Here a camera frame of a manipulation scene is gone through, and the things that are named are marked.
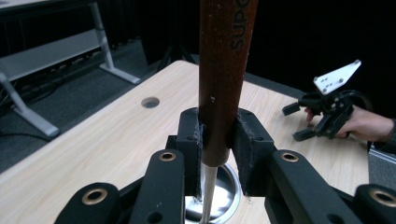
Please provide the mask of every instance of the wooden table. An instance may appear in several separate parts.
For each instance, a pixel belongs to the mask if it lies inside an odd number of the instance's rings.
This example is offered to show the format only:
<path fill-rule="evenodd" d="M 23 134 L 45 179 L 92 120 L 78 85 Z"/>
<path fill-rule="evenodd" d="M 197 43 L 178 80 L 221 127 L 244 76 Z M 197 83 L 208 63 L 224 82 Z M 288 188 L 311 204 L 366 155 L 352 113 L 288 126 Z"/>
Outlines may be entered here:
<path fill-rule="evenodd" d="M 156 97 L 160 104 L 145 108 Z M 245 82 L 239 107 L 253 113 L 276 147 L 306 156 L 328 183 L 349 194 L 368 183 L 365 143 L 354 138 L 295 142 L 304 112 L 284 117 L 296 99 Z M 177 134 L 180 113 L 198 106 L 198 66 L 175 62 L 0 175 L 0 223 L 51 223 L 73 194 L 94 182 L 119 189 L 144 175 L 152 153 Z M 233 156 L 228 163 L 236 170 Z M 228 223 L 268 223 L 264 198 L 243 197 Z"/>

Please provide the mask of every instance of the metal bowl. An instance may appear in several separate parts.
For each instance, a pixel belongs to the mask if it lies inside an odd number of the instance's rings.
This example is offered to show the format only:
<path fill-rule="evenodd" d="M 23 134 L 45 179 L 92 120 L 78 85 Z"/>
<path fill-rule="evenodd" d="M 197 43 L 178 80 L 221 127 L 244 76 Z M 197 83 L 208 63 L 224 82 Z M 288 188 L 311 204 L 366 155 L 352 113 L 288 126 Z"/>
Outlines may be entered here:
<path fill-rule="evenodd" d="M 210 223 L 225 223 L 238 207 L 241 187 L 238 177 L 230 165 L 219 167 L 215 193 L 210 210 Z M 199 223 L 203 213 L 203 201 L 195 197 L 186 197 L 186 223 Z"/>

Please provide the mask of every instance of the brown wooden handle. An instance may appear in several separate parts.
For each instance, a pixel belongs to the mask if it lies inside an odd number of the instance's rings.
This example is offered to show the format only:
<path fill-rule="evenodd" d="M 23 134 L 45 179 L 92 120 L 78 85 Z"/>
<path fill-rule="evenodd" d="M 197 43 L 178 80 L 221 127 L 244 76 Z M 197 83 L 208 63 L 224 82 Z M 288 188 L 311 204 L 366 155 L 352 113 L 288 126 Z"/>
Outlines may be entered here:
<path fill-rule="evenodd" d="M 199 119 L 204 164 L 229 157 L 258 0 L 201 0 Z"/>

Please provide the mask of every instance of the robotic hand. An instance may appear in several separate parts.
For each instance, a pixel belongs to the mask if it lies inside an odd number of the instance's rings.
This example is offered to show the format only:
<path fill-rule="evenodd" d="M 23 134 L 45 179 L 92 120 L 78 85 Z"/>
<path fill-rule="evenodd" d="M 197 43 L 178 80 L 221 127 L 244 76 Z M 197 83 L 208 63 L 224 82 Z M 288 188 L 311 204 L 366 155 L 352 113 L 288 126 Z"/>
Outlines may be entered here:
<path fill-rule="evenodd" d="M 360 97 L 368 110 L 371 103 L 358 91 L 336 91 L 343 86 L 361 65 L 361 61 L 348 64 L 321 77 L 315 77 L 316 92 L 306 93 L 297 103 L 285 106 L 282 111 L 285 116 L 300 110 L 300 106 L 309 108 L 314 115 L 323 114 L 318 125 L 293 134 L 296 141 L 304 141 L 314 136 L 326 136 L 333 139 L 338 131 L 350 119 L 353 112 L 351 97 Z"/>

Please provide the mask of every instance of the human hand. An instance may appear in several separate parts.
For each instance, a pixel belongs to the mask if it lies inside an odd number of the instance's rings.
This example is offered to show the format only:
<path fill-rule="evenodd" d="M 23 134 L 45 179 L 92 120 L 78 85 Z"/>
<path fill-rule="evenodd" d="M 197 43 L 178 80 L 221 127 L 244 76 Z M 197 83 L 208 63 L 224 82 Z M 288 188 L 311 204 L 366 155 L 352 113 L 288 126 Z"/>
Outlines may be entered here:
<path fill-rule="evenodd" d="M 369 142 L 388 142 L 394 130 L 391 119 L 353 105 L 351 118 L 338 131 L 336 137 L 346 137 L 348 133 Z M 309 108 L 305 109 L 306 120 L 310 122 L 315 116 Z"/>

